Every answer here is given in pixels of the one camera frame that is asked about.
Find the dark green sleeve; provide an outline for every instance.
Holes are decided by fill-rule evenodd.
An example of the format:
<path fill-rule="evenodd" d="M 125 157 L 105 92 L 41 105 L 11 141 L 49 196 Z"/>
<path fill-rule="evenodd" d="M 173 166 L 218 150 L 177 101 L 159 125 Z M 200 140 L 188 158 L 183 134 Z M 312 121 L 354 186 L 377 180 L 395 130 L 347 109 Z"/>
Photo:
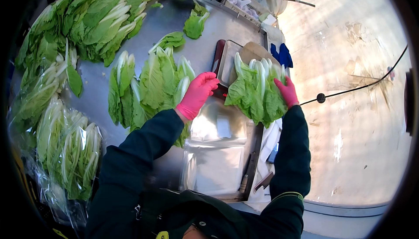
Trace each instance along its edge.
<path fill-rule="evenodd" d="M 303 197 L 310 191 L 310 151 L 307 122 L 299 105 L 291 107 L 282 120 L 275 176 L 270 182 L 271 203 L 260 218 L 284 238 L 300 238 Z"/>
<path fill-rule="evenodd" d="M 307 122 L 299 105 L 294 105 L 282 120 L 280 145 L 275 161 L 275 176 L 270 182 L 271 198 L 285 192 L 305 197 L 310 191 L 310 151 Z"/>
<path fill-rule="evenodd" d="M 184 123 L 174 110 L 156 114 L 131 132 L 119 147 L 108 146 L 89 210 L 86 238 L 132 237 L 135 206 L 153 160 L 164 155 L 181 135 Z"/>

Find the blue glove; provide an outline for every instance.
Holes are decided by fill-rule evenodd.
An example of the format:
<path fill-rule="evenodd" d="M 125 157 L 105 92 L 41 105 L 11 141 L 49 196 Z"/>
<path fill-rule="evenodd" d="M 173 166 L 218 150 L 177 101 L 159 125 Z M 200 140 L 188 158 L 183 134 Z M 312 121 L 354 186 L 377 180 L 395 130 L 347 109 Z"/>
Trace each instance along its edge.
<path fill-rule="evenodd" d="M 290 51 L 285 46 L 285 43 L 280 45 L 280 52 L 276 52 L 276 45 L 271 43 L 271 54 L 281 64 L 286 67 L 293 68 Z"/>

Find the stainless steel table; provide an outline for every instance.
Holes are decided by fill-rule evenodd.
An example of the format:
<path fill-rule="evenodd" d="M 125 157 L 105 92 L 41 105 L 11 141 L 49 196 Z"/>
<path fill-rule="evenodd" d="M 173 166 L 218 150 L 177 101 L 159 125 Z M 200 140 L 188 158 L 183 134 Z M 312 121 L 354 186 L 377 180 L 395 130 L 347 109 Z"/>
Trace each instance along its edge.
<path fill-rule="evenodd" d="M 150 5 L 154 1 L 159 1 L 164 7 L 151 8 Z M 176 62 L 181 55 L 184 55 L 186 59 L 191 61 L 195 73 L 200 74 L 211 70 L 215 46 L 220 39 L 230 39 L 241 45 L 254 41 L 266 47 L 266 33 L 252 22 L 217 1 L 197 1 L 209 10 L 210 16 L 205 22 L 202 37 L 192 40 L 185 36 L 186 43 L 175 49 L 173 55 Z M 108 79 L 111 68 L 117 63 L 119 54 L 124 50 L 127 50 L 129 54 L 134 54 L 135 73 L 139 75 L 144 61 L 148 59 L 148 50 L 153 46 L 153 43 L 158 42 L 161 37 L 170 32 L 182 31 L 193 7 L 192 0 L 153 0 L 145 10 L 147 16 L 138 35 L 122 44 L 115 60 L 109 67 L 105 68 L 103 63 L 94 64 L 86 60 L 78 61 L 77 69 L 83 81 L 83 92 L 80 98 L 66 89 L 60 96 L 67 107 L 81 111 L 89 118 L 89 121 L 95 122 L 100 127 L 103 135 L 102 154 L 106 152 L 107 146 L 118 146 L 128 134 L 128 130 L 121 125 L 114 125 L 108 114 Z M 212 103 L 223 106 L 222 100 L 210 97 L 206 105 Z M 254 149 L 253 128 L 255 127 L 254 125 L 248 125 L 248 127 L 249 139 L 243 157 L 243 172 L 247 169 L 250 154 Z M 184 149 L 172 147 L 165 156 L 155 161 L 154 171 L 149 176 L 147 184 L 178 190 L 181 185 L 180 180 L 184 167 L 183 158 Z M 240 200 L 237 194 L 220 195 L 219 197 L 227 201 Z"/>

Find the black cable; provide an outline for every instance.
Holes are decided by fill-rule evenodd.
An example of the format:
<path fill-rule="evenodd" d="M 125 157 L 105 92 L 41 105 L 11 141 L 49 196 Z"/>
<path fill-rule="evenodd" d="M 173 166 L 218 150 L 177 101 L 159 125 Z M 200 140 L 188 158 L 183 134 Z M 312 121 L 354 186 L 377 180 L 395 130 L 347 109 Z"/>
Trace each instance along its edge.
<path fill-rule="evenodd" d="M 383 76 L 383 77 L 381 77 L 381 79 L 378 79 L 378 80 L 376 80 L 375 82 L 373 82 L 373 83 L 370 83 L 370 84 L 367 84 L 367 85 L 364 85 L 364 86 L 361 86 L 361 87 L 358 87 L 358 88 L 354 88 L 354 89 L 350 89 L 350 90 L 347 90 L 347 91 L 341 91 L 340 93 L 336 93 L 336 94 L 333 94 L 333 95 L 327 95 L 327 96 L 324 96 L 324 94 L 318 94 L 317 96 L 318 96 L 318 98 L 316 98 L 316 99 L 313 99 L 313 100 L 310 100 L 310 101 L 306 101 L 306 102 L 304 102 L 304 103 L 302 103 L 301 105 L 305 105 L 305 104 L 308 104 L 308 103 L 310 103 L 310 102 L 312 102 L 312 101 L 319 101 L 318 99 L 319 99 L 319 96 L 320 96 L 320 98 L 322 99 L 322 101 L 319 101 L 320 103 L 323 103 L 324 102 L 324 100 L 327 98 L 327 97 L 332 97 L 332 96 L 336 96 L 336 95 L 341 95 L 341 94 L 345 94 L 345 93 L 349 93 L 349 92 L 351 92 L 351 91 L 355 91 L 355 90 L 359 90 L 359 89 L 363 89 L 363 88 L 365 88 L 365 87 L 369 87 L 369 86 L 371 86 L 371 85 L 375 85 L 375 84 L 378 84 L 379 82 L 381 82 L 383 79 L 385 79 L 390 73 L 391 73 L 391 71 L 393 71 L 393 69 L 395 68 L 395 66 L 399 63 L 399 61 L 401 60 L 401 58 L 403 57 L 403 55 L 404 55 L 404 53 L 406 52 L 406 50 L 407 50 L 407 45 L 406 45 L 406 48 L 404 48 L 404 51 L 401 53 L 401 55 L 400 55 L 400 57 L 397 59 L 397 61 L 396 61 L 396 63 L 393 65 L 393 67 L 385 74 L 385 76 Z"/>

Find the hand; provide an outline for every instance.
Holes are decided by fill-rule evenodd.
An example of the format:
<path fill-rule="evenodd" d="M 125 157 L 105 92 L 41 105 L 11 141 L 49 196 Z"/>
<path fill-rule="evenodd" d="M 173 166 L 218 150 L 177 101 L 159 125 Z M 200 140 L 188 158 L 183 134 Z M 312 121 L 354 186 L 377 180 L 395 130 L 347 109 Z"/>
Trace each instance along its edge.
<path fill-rule="evenodd" d="M 285 76 L 286 86 L 281 83 L 280 80 L 274 79 L 275 85 L 280 90 L 282 96 L 284 97 L 285 102 L 287 103 L 288 109 L 294 105 L 299 105 L 297 99 L 297 94 L 295 93 L 294 84 L 291 82 L 291 79 L 288 76 Z"/>
<path fill-rule="evenodd" d="M 192 80 L 185 96 L 181 103 L 176 106 L 176 109 L 188 120 L 192 121 L 198 115 L 208 96 L 214 94 L 212 90 L 218 88 L 219 82 L 214 73 L 205 72 L 198 75 Z"/>

